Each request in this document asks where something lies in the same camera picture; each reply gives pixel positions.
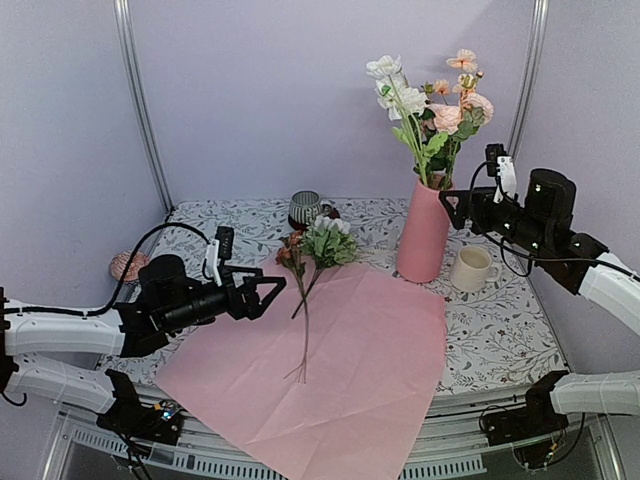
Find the peach blossom flower stem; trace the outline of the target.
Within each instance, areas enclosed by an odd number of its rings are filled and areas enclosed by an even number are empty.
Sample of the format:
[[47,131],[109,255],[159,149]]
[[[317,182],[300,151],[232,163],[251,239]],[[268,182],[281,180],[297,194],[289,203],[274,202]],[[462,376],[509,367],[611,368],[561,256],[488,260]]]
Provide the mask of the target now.
[[460,49],[453,58],[446,60],[446,65],[456,70],[458,76],[453,87],[446,80],[436,81],[434,92],[442,99],[440,104],[457,106],[463,94],[480,94],[478,84],[484,73],[479,69],[477,56],[472,50]]

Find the pink rose flower stem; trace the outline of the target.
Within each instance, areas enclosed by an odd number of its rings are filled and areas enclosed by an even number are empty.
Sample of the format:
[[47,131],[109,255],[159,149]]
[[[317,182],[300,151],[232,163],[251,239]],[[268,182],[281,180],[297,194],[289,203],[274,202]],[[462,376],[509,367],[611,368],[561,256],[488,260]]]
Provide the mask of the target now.
[[419,117],[422,153],[416,171],[434,190],[452,186],[453,170],[463,141],[463,113],[459,106],[430,104]]

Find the white peony flower stem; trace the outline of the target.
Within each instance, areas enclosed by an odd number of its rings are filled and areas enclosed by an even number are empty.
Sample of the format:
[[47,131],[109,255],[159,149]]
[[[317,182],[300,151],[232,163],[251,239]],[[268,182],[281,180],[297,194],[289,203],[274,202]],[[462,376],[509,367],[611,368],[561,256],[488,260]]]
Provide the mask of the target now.
[[391,128],[395,138],[413,152],[422,148],[421,116],[427,108],[427,95],[411,87],[404,75],[386,76],[376,81],[378,104],[387,111],[388,119],[397,122]]

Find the pink wrapping paper sheet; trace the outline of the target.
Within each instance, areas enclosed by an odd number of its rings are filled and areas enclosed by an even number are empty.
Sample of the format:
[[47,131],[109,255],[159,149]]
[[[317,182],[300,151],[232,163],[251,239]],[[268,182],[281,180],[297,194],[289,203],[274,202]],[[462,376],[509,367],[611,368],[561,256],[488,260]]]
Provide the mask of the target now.
[[345,420],[377,407],[423,420],[445,364],[445,301],[363,264],[325,272],[309,299],[307,381],[304,313],[287,287],[255,321],[220,316],[189,334],[155,384],[229,441],[282,432],[286,418]]

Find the peach rose flower stem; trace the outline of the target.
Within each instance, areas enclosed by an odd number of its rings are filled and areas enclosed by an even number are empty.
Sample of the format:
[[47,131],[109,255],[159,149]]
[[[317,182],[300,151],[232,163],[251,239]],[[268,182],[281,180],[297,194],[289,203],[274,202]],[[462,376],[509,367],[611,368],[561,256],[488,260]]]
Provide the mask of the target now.
[[464,119],[462,147],[465,141],[477,134],[482,126],[492,120],[494,106],[485,96],[476,92],[463,94],[457,106],[461,108]]

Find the white blossom flower stem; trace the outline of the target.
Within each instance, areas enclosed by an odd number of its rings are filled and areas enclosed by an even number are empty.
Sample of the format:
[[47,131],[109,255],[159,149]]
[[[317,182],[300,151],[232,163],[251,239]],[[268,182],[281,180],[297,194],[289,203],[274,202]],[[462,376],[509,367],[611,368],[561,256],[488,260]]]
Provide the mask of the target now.
[[445,147],[449,134],[426,125],[423,116],[430,112],[427,94],[409,85],[400,56],[383,55],[367,62],[365,69],[375,82],[379,106],[391,122],[398,123],[391,128],[392,133],[409,148],[421,183],[432,189],[444,189],[446,168],[437,165],[436,156]]

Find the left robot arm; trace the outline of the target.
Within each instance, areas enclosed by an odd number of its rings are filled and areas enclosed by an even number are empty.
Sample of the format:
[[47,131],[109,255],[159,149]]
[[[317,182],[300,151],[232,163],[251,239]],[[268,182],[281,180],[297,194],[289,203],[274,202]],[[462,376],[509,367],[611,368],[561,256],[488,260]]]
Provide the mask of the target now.
[[118,371],[85,370],[52,359],[54,353],[94,353],[144,358],[190,327],[228,315],[261,317],[286,281],[259,268],[219,266],[213,280],[187,276],[183,260],[161,255],[139,271],[136,300],[104,312],[56,312],[42,306],[1,302],[1,390],[37,394],[98,416],[100,427],[123,435],[177,430],[178,410],[144,406],[129,377]]

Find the dusty orange rose stem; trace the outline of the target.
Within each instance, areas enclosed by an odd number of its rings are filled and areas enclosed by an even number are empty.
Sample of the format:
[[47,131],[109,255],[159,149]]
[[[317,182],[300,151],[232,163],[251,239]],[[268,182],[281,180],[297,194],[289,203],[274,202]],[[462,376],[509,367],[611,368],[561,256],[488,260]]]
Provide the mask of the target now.
[[307,303],[304,275],[306,263],[303,260],[303,232],[295,231],[287,237],[281,237],[282,243],[276,253],[276,263],[286,268],[294,278],[301,299],[301,308],[304,312],[304,343],[303,353],[299,365],[286,375],[286,378],[296,375],[296,381],[305,384],[307,381],[307,368],[309,357],[309,312]]

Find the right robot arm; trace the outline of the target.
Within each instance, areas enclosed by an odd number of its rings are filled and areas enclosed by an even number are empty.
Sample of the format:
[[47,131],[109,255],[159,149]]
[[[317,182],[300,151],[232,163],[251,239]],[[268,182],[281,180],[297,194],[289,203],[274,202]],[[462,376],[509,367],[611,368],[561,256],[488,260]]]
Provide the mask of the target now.
[[439,195],[455,228],[491,240],[548,281],[537,290],[572,363],[534,383],[512,414],[490,413],[481,427],[493,442],[560,430],[573,413],[639,414],[639,275],[602,242],[572,230],[577,188],[563,174],[534,169],[522,203],[506,176],[493,187]]

